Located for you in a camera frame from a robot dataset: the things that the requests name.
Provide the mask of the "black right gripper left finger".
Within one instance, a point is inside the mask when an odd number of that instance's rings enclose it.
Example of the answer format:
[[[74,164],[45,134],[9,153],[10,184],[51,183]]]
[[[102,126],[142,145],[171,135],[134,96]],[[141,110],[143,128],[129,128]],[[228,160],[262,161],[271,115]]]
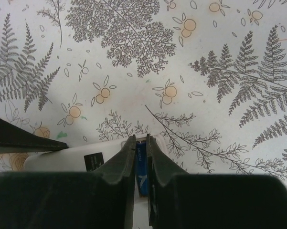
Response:
[[[130,229],[136,138],[92,172],[0,173],[0,229]]]

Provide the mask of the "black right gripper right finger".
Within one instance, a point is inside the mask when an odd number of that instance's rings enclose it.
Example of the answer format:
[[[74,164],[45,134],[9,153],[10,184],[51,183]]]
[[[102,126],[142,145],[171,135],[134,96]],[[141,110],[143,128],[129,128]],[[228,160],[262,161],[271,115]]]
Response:
[[[287,189],[277,178],[189,174],[146,140],[154,229],[287,229]]]

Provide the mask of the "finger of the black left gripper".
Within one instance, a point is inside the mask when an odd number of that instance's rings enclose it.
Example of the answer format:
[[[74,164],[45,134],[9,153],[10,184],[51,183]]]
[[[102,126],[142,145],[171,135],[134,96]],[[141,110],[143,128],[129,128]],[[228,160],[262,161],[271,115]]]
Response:
[[[0,153],[48,152],[67,148],[64,142],[35,136],[0,119]]]

